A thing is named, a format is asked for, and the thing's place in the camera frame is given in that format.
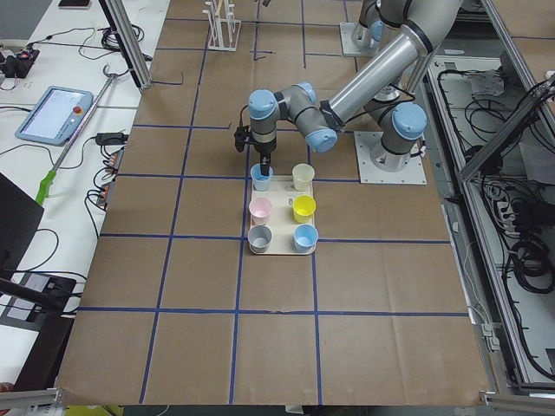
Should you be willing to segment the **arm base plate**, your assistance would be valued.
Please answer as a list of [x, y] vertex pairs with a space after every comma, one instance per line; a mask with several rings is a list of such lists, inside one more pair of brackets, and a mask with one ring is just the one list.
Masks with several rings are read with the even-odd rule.
[[355, 131], [360, 182], [366, 185], [426, 185], [422, 157], [413, 143], [409, 153], [396, 155], [382, 145], [382, 132]]
[[376, 21], [368, 28], [360, 23], [340, 23], [340, 36], [344, 56], [374, 56], [382, 37], [382, 22]]

